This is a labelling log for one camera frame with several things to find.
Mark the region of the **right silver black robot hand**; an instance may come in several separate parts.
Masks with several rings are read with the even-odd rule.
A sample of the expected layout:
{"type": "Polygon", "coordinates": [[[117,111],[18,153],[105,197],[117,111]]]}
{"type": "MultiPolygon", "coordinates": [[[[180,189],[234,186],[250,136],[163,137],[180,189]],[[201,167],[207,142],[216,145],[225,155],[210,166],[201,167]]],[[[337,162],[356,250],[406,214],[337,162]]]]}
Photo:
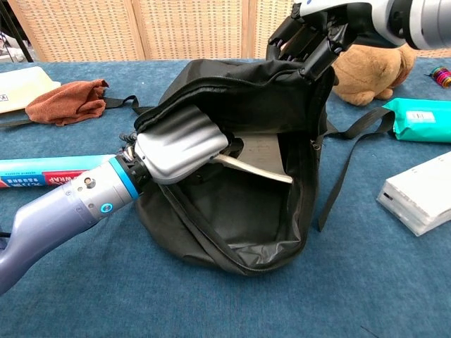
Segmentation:
{"type": "Polygon", "coordinates": [[[301,63],[317,80],[352,45],[394,49],[406,42],[411,1],[294,1],[268,39],[267,60],[301,63]]]}

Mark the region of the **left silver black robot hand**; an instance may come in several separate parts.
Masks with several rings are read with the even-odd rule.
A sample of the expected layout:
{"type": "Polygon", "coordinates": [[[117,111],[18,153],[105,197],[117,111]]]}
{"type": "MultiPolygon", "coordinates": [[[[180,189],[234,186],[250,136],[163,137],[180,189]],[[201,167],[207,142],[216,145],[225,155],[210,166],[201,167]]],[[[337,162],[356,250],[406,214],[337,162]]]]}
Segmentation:
{"type": "Polygon", "coordinates": [[[162,117],[137,134],[135,153],[157,184],[175,184],[219,154],[237,158],[239,137],[224,133],[209,116],[190,105],[162,117]]]}

